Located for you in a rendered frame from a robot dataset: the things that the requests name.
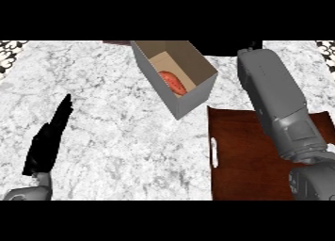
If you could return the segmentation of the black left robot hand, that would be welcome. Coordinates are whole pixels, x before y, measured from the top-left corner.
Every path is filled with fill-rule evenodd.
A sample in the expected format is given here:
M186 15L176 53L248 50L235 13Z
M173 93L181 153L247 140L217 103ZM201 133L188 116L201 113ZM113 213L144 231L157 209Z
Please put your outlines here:
M42 124L33 136L21 170L21 174L26 176L32 176L38 172L49 172L52 169L60 150L60 136L71 110L70 95L66 95L51 121Z

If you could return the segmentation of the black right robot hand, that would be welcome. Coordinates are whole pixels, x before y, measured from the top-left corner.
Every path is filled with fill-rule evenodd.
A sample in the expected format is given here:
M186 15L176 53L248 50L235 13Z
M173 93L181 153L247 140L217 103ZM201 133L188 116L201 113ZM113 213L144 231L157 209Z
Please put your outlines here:
M204 56L237 56L241 49L260 49L260 40L191 40L189 43Z

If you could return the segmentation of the open cardboard box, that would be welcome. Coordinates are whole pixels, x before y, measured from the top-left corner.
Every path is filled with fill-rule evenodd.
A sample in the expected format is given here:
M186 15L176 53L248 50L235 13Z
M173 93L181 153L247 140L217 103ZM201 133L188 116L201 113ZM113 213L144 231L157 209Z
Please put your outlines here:
M176 120L206 101L217 72L186 40L132 40L135 63ZM176 95L158 72L170 72L185 88Z

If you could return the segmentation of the orange sweet potato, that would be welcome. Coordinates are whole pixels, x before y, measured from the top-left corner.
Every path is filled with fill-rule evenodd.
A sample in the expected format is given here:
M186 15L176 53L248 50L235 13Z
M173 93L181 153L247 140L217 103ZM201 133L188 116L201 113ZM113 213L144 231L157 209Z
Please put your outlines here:
M160 71L157 74L158 74L166 86L169 87L170 91L176 95L182 96L186 93L186 90L185 90L185 87L184 87L179 79L176 78L176 76L170 72L166 72L166 71Z

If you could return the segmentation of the brown wooden tray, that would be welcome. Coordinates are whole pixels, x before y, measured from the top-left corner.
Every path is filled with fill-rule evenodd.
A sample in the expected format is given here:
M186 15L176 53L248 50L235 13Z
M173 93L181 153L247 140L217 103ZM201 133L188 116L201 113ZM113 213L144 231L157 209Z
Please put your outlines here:
M335 125L325 112L309 114L335 152ZM217 201L294 199L288 171L302 166L279 158L254 111L207 109L210 193Z

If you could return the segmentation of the dark maroon object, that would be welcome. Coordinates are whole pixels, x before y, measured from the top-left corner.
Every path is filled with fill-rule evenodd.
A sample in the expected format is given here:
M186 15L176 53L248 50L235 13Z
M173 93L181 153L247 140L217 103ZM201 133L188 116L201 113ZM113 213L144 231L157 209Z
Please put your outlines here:
M127 40L102 40L102 43L130 46L130 42Z

